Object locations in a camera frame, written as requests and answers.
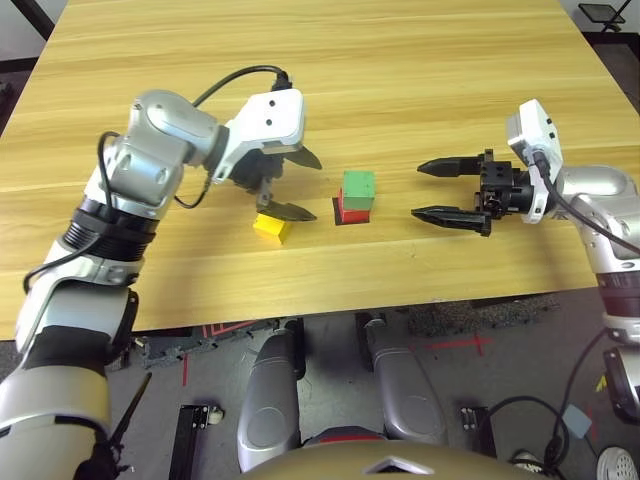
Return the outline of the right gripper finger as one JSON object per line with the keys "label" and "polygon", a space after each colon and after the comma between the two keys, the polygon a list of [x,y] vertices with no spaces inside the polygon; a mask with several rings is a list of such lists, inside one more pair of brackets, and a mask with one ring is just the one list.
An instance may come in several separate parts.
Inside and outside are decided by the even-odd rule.
{"label": "right gripper finger", "polygon": [[439,227],[469,230],[488,237],[491,234],[491,214],[481,210],[462,210],[451,206],[427,206],[411,210],[415,218]]}
{"label": "right gripper finger", "polygon": [[423,174],[441,178],[479,175],[485,156],[441,157],[427,161],[417,167]]}

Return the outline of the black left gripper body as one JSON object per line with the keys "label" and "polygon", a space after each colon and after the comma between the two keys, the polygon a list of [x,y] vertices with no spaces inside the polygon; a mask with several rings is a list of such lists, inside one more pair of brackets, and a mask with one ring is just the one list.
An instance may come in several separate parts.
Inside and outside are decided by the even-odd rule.
{"label": "black left gripper body", "polygon": [[283,174],[284,156],[265,154],[259,149],[247,152],[232,170],[233,183],[256,196],[256,209],[267,210],[272,201],[272,184]]}

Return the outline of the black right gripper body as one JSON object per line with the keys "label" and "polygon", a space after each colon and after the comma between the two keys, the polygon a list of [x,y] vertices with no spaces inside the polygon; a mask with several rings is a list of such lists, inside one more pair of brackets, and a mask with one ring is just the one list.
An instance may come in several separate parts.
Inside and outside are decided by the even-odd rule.
{"label": "black right gripper body", "polygon": [[501,219],[510,214],[526,214],[530,209],[530,175],[508,161],[495,161],[492,149],[479,155],[479,191],[474,194],[475,210]]}

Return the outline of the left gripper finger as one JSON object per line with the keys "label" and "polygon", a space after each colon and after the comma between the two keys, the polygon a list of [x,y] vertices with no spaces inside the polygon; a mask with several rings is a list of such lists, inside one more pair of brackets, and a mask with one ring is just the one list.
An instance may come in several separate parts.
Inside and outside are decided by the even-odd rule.
{"label": "left gripper finger", "polygon": [[317,217],[303,207],[291,203],[278,203],[272,199],[258,199],[256,201],[256,211],[285,222],[308,222],[315,221]]}
{"label": "left gripper finger", "polygon": [[284,158],[296,165],[314,170],[321,170],[322,164],[319,158],[305,146],[287,151],[283,154]]}

